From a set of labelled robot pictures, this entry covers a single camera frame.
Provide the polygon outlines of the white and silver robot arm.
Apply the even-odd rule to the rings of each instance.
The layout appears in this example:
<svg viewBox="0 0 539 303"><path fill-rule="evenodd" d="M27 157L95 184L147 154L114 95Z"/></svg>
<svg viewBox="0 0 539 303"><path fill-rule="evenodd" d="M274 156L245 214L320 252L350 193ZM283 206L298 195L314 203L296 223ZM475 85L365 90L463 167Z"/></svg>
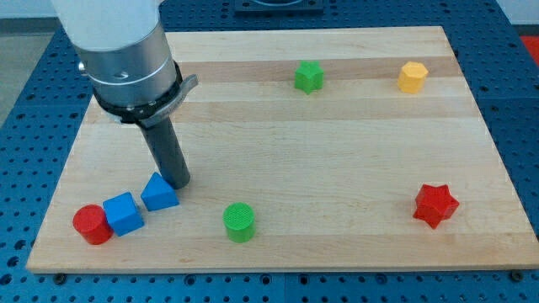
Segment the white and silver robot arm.
<svg viewBox="0 0 539 303"><path fill-rule="evenodd" d="M161 0L52 0L100 107L152 127L198 83L182 77L160 21Z"/></svg>

